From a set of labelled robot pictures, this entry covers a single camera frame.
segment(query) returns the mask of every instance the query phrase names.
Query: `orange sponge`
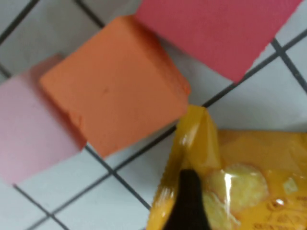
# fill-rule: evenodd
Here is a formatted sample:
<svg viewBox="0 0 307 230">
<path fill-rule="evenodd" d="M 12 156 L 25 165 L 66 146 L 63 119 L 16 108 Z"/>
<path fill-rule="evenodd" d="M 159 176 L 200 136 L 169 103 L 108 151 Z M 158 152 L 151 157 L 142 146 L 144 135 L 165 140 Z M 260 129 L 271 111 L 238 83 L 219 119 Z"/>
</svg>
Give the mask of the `orange sponge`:
<svg viewBox="0 0 307 230">
<path fill-rule="evenodd" d="M 111 22 L 41 84 L 101 156 L 184 115 L 189 84 L 133 16 Z"/>
</svg>

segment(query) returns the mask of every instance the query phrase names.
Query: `foam block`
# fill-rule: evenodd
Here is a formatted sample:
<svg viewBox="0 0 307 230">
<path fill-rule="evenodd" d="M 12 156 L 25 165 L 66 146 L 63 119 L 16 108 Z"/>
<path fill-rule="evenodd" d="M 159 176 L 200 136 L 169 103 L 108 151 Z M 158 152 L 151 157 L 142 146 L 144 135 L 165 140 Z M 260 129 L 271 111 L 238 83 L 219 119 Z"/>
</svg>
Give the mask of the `foam block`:
<svg viewBox="0 0 307 230">
<path fill-rule="evenodd" d="M 0 86 L 0 177 L 9 184 L 77 154 L 86 144 L 38 84 L 61 59 L 51 57 Z"/>
<path fill-rule="evenodd" d="M 143 0 L 137 19 L 239 81 L 302 0 Z"/>
<path fill-rule="evenodd" d="M 103 157 L 181 117 L 188 105 L 188 82 L 132 16 L 108 24 L 41 84 Z"/>
</svg>

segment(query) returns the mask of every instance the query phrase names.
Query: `yellow plastic bag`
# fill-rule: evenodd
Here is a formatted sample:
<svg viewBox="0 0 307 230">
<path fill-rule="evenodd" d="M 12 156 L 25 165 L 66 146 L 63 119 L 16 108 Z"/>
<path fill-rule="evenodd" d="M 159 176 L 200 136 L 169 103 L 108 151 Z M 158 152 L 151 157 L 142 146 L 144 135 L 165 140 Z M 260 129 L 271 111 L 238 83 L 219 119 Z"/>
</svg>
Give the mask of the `yellow plastic bag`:
<svg viewBox="0 0 307 230">
<path fill-rule="evenodd" d="M 194 169 L 213 230 L 305 230 L 307 135 L 219 131 L 205 108 L 190 106 L 176 131 L 147 230 L 162 230 L 179 172 Z"/>
</svg>

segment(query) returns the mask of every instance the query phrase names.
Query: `grout line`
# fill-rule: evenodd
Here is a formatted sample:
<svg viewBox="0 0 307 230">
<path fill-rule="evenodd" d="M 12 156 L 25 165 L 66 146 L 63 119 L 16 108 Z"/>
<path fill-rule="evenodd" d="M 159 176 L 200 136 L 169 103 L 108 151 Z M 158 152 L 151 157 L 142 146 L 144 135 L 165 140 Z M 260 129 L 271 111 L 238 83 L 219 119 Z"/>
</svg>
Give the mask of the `grout line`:
<svg viewBox="0 0 307 230">
<path fill-rule="evenodd" d="M 292 39 L 290 42 L 288 42 L 286 45 L 283 46 L 283 50 L 287 51 L 294 45 L 296 45 L 298 42 L 303 40 L 305 37 L 307 37 L 307 29 L 301 32 L 298 36 L 296 36 L 294 39 Z"/>
<path fill-rule="evenodd" d="M 105 179 L 107 179 L 108 177 L 110 177 L 111 174 L 108 173 L 104 176 L 102 176 L 101 178 L 99 178 L 98 180 L 96 180 L 94 183 L 92 183 L 91 185 L 89 185 L 88 187 L 86 187 L 85 189 L 83 189 L 83 191 L 81 191 L 80 193 L 78 193 L 77 195 L 75 195 L 73 198 L 71 198 L 70 200 L 68 200 L 67 202 L 65 202 L 63 205 L 61 205 L 60 207 L 58 207 L 56 210 L 54 210 L 52 212 L 52 215 L 55 215 L 57 213 L 59 213 L 60 211 L 62 211 L 64 208 L 66 208 L 68 205 L 72 204 L 74 201 L 76 201 L 77 199 L 79 199 L 81 196 L 83 196 L 84 194 L 86 194 L 87 192 L 91 191 L 93 188 L 95 188 L 97 185 L 99 185 L 100 183 L 102 183 Z"/>
<path fill-rule="evenodd" d="M 35 7 L 39 0 L 31 0 L 24 9 L 18 14 L 18 16 L 12 21 L 12 23 L 4 30 L 0 35 L 0 45 L 10 34 L 16 29 L 16 27 L 23 21 L 28 13 Z"/>
<path fill-rule="evenodd" d="M 301 73 L 298 71 L 292 60 L 289 58 L 289 56 L 286 54 L 286 52 L 283 50 L 277 39 L 275 38 L 271 42 L 272 46 L 275 48 L 276 52 L 279 54 L 279 56 L 282 58 L 285 65 L 288 67 L 288 69 L 291 71 L 292 75 L 295 77 L 295 79 L 298 81 L 300 86 L 304 89 L 304 91 L 307 93 L 307 82 L 301 75 Z"/>
<path fill-rule="evenodd" d="M 129 164 L 131 161 L 133 161 L 134 159 L 136 159 L 137 157 L 141 156 L 143 153 L 147 152 L 148 150 L 150 150 L 153 146 L 155 146 L 156 144 L 158 144 L 160 141 L 164 140 L 165 138 L 167 138 L 168 136 L 170 136 L 174 131 L 176 130 L 176 126 L 172 126 L 170 127 L 167 131 L 165 131 L 163 134 L 161 134 L 159 137 L 157 137 L 156 139 L 154 139 L 152 142 L 150 142 L 148 145 L 146 145 L 145 147 L 143 147 L 142 149 L 140 149 L 139 151 L 137 151 L 135 154 L 133 154 L 131 157 L 129 157 L 128 159 L 126 159 L 125 161 L 123 161 L 121 164 L 119 164 L 118 166 L 116 166 L 114 168 L 114 171 L 118 171 L 121 168 L 123 168 L 124 166 L 126 166 L 127 164 Z"/>
<path fill-rule="evenodd" d="M 55 222 L 57 222 L 64 230 L 69 230 L 69 228 L 67 228 L 61 221 L 59 221 L 53 214 L 50 214 L 46 209 L 44 209 L 43 206 L 41 206 L 38 202 L 36 202 L 32 197 L 30 197 L 30 195 L 28 195 L 25 191 L 23 191 L 20 187 L 18 187 L 17 185 L 13 185 L 13 187 L 19 192 L 21 193 L 25 198 L 27 198 L 33 205 L 35 205 L 37 208 L 39 208 L 42 212 L 45 213 L 45 215 L 51 219 L 53 219 Z"/>
<path fill-rule="evenodd" d="M 28 227 L 26 230 L 34 230 L 48 219 L 49 219 L 49 217 L 42 218 L 41 220 L 39 220 L 38 222 L 36 222 L 32 226 Z"/>
<path fill-rule="evenodd" d="M 277 53 L 273 53 L 272 55 L 270 55 L 268 58 L 266 58 L 264 61 L 262 61 L 260 64 L 258 64 L 256 67 L 254 67 L 253 69 L 251 69 L 250 71 L 248 71 L 243 79 L 238 82 L 238 83 L 232 83 L 231 85 L 229 85 L 228 87 L 226 87 L 225 89 L 223 89 L 222 91 L 220 91 L 218 94 L 216 94 L 214 97 L 212 97 L 210 100 L 208 100 L 205 104 L 203 104 L 203 107 L 210 107 L 211 105 L 213 105 L 215 102 L 217 102 L 218 100 L 220 100 L 222 97 L 224 97 L 226 94 L 228 94 L 230 91 L 234 90 L 236 87 L 238 87 L 240 84 L 242 84 L 243 82 L 245 82 L 247 79 L 249 79 L 250 77 L 254 76 L 257 72 L 259 72 L 260 70 L 262 70 L 264 67 L 266 67 L 268 64 L 270 64 L 272 61 L 274 61 L 276 58 L 278 57 Z"/>
<path fill-rule="evenodd" d="M 215 102 L 217 102 L 218 100 L 220 100 L 222 97 L 224 97 L 226 94 L 228 94 L 229 92 L 231 92 L 233 89 L 235 89 L 237 86 L 239 86 L 240 84 L 242 84 L 244 81 L 246 81 L 247 79 L 249 79 L 250 77 L 252 77 L 255 73 L 257 73 L 258 71 L 260 71 L 261 69 L 263 69 L 264 67 L 266 67 L 269 63 L 271 63 L 272 61 L 274 61 L 276 58 L 278 57 L 277 53 L 272 54 L 271 56 L 269 56 L 268 58 L 266 58 L 264 61 L 262 61 L 260 64 L 258 64 L 255 68 L 251 69 L 249 72 L 247 72 L 244 76 L 244 78 L 237 84 L 232 83 L 231 85 L 227 86 L 225 89 L 223 89 L 222 91 L 220 91 L 218 94 L 216 94 L 214 97 L 212 97 L 210 100 L 208 100 L 206 103 L 204 103 L 202 106 L 208 108 L 209 106 L 211 106 L 212 104 L 214 104 Z M 123 161 L 121 164 L 119 164 L 118 166 L 116 166 L 114 168 L 114 171 L 118 171 L 121 168 L 125 167 L 127 164 L 129 164 L 130 162 L 134 161 L 136 158 L 138 158 L 139 156 L 143 155 L 146 151 L 148 151 L 149 149 L 151 149 L 153 146 L 155 146 L 156 144 L 158 144 L 160 141 L 164 140 L 165 138 L 167 138 L 169 135 L 171 135 L 174 131 L 176 130 L 176 126 L 172 126 L 171 128 L 169 128 L 166 132 L 164 132 L 163 134 L 161 134 L 159 137 L 157 137 L 155 140 L 153 140 L 152 142 L 150 142 L 148 145 L 146 145 L 145 147 L 143 147 L 141 150 L 137 151 L 135 154 L 133 154 L 131 157 L 129 157 L 128 159 L 126 159 L 125 161 Z"/>
<path fill-rule="evenodd" d="M 101 163 L 110 174 L 112 174 L 116 179 L 128 189 L 130 193 L 132 193 L 138 201 L 140 201 L 148 210 L 150 210 L 150 205 L 138 194 L 121 176 L 117 174 L 103 159 L 101 159 L 89 146 L 85 146 L 85 149 L 89 152 L 89 154 L 94 157 L 99 163 Z"/>
<path fill-rule="evenodd" d="M 74 0 L 74 2 L 84 11 L 84 13 L 96 24 L 99 28 L 103 28 L 105 24 L 94 14 L 94 12 L 82 0 Z"/>
<path fill-rule="evenodd" d="M 42 207 L 39 203 L 37 203 L 32 197 L 30 197 L 26 192 L 24 192 L 21 188 L 19 188 L 17 185 L 13 185 L 13 187 L 21 193 L 25 198 L 27 198 L 32 204 L 34 204 L 37 208 L 39 208 L 41 211 L 43 211 L 46 216 L 49 216 L 50 214 L 44 207 Z"/>
<path fill-rule="evenodd" d="M 0 63 L 0 72 L 6 77 L 6 78 L 10 78 L 11 77 L 11 73 Z"/>
</svg>

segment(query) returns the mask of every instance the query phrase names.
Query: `black object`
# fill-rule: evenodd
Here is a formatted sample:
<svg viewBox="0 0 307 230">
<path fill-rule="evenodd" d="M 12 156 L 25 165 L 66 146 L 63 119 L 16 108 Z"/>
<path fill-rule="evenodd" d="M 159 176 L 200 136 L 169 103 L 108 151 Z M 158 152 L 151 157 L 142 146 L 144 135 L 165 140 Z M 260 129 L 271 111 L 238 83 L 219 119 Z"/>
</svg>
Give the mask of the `black object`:
<svg viewBox="0 0 307 230">
<path fill-rule="evenodd" d="M 178 196 L 163 230 L 211 230 L 203 207 L 201 180 L 194 170 L 181 170 Z"/>
</svg>

